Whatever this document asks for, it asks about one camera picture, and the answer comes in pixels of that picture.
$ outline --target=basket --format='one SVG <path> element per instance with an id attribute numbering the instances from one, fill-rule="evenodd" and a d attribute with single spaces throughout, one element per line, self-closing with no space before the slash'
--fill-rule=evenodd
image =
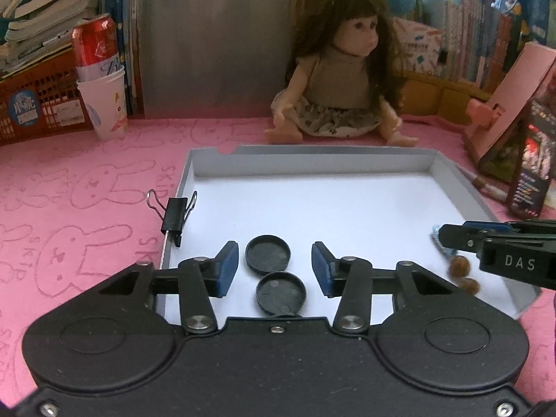
<path id="1" fill-rule="evenodd" d="M 0 146 L 92 130 L 76 82 L 71 50 L 0 82 Z"/>

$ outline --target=red can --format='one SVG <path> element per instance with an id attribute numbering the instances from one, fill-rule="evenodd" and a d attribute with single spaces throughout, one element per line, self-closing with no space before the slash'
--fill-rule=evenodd
<path id="1" fill-rule="evenodd" d="M 77 24 L 72 33 L 80 82 L 89 82 L 120 69 L 116 23 L 109 14 Z"/>

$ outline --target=small round brown object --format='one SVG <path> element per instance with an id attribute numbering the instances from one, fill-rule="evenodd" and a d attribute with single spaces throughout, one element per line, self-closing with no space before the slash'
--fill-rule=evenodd
<path id="1" fill-rule="evenodd" d="M 451 277 L 465 277 L 471 272 L 471 263 L 464 256 L 455 256 L 450 261 L 449 269 Z"/>
<path id="2" fill-rule="evenodd" d="M 459 287 L 463 291 L 473 296 L 475 296 L 481 290 L 481 286 L 479 285 L 479 283 L 474 279 L 471 279 L 470 277 L 466 277 L 465 279 L 462 279 L 461 283 L 459 284 Z"/>

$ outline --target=white paper cup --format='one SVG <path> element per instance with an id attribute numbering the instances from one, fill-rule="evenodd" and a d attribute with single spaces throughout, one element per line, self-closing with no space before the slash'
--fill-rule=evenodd
<path id="1" fill-rule="evenodd" d="M 77 82 L 95 132 L 103 141 L 125 136 L 127 110 L 124 74 L 122 67 L 118 72 L 102 78 L 90 82 Z"/>

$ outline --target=pink surface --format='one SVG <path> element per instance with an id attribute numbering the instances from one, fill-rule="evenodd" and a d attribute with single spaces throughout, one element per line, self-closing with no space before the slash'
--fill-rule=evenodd
<path id="1" fill-rule="evenodd" d="M 418 147 L 473 168 L 461 127 L 435 117 L 418 121 L 426 123 L 403 130 L 421 138 Z M 139 121 L 121 141 L 102 144 L 83 132 L 0 147 L 0 400 L 11 406 L 34 389 L 20 346 L 30 323 L 137 260 L 158 263 L 160 220 L 144 202 L 146 190 L 165 201 L 176 192 L 189 149 L 228 153 L 263 143 L 268 126 L 268 119 Z M 488 202 L 501 220 L 511 219 L 500 203 Z M 522 319 L 531 350 L 518 387 L 531 401 L 556 398 L 553 301 L 544 291 Z"/>

